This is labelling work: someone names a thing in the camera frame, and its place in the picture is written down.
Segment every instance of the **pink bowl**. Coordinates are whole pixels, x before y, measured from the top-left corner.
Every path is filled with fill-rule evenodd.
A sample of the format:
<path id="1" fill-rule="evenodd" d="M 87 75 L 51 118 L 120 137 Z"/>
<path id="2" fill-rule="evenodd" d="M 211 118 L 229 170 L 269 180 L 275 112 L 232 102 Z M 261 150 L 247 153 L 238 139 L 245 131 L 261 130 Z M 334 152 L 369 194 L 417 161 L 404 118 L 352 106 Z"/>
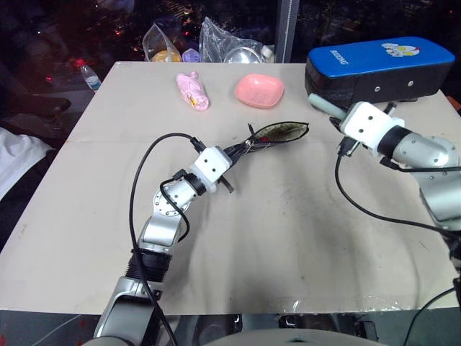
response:
<path id="1" fill-rule="evenodd" d="M 236 96 L 248 106 L 271 108 L 282 97 L 283 89 L 283 83 L 278 78 L 264 74 L 249 74 L 237 84 Z"/>

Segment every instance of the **table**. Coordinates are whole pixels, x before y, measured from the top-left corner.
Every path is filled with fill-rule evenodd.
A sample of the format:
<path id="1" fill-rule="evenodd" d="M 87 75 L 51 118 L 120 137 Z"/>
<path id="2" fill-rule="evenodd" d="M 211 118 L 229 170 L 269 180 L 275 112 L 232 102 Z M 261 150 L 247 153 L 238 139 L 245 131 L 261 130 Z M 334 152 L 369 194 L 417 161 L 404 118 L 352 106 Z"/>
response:
<path id="1" fill-rule="evenodd" d="M 175 76 L 195 70 L 211 106 L 179 97 Z M 249 73 L 281 78 L 271 110 L 241 104 Z M 398 103 L 424 136 L 460 144 L 461 122 L 439 92 Z M 307 101 L 303 64 L 116 63 L 27 206 L 0 255 L 0 308 L 100 314 L 130 257 L 128 199 L 135 169 L 162 134 L 190 133 L 223 148 L 283 120 L 310 123 L 301 140 L 247 155 L 187 212 L 191 234 L 174 251 L 161 299 L 167 314 L 383 311 L 422 306 L 456 272 L 434 232 L 360 213 L 334 183 L 341 134 Z M 139 232 L 158 184 L 196 158 L 181 138 L 147 160 L 135 199 Z M 408 174 L 364 149 L 341 166 L 349 194 L 386 216 L 430 223 Z M 456 306 L 454 295 L 436 306 Z"/>

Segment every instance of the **person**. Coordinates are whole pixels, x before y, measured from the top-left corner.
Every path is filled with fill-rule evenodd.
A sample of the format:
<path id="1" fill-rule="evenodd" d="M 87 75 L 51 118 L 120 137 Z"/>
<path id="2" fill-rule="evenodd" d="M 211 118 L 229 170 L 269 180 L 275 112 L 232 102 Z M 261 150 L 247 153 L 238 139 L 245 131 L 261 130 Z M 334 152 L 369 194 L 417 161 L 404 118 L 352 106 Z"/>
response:
<path id="1" fill-rule="evenodd" d="M 0 251 L 56 154 L 36 137 L 0 128 Z"/>

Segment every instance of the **plastic bag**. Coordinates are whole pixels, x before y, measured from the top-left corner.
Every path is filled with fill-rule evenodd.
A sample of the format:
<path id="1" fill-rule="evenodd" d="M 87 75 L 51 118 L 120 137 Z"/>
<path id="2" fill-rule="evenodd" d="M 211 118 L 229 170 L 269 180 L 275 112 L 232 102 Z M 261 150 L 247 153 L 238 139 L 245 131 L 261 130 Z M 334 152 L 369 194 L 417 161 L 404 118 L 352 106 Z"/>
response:
<path id="1" fill-rule="evenodd" d="M 200 60 L 203 63 L 262 63 L 262 43 L 238 38 L 220 29 L 206 17 L 200 31 Z"/>
<path id="2" fill-rule="evenodd" d="M 181 62 L 181 54 L 155 23 L 144 35 L 143 49 L 146 61 Z"/>

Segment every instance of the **plastic bottle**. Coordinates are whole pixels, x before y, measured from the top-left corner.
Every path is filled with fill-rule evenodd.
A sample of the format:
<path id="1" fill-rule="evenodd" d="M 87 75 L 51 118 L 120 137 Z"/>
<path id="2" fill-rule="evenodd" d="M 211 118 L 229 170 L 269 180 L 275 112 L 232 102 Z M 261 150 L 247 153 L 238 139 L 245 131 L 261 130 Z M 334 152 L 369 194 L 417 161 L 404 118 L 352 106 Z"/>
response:
<path id="1" fill-rule="evenodd" d="M 80 67 L 81 75 L 83 76 L 86 84 L 88 84 L 88 87 L 94 92 L 97 92 L 101 86 L 101 80 L 99 79 L 98 75 L 93 71 L 91 67 L 85 64 L 83 59 L 77 60 L 77 66 Z"/>

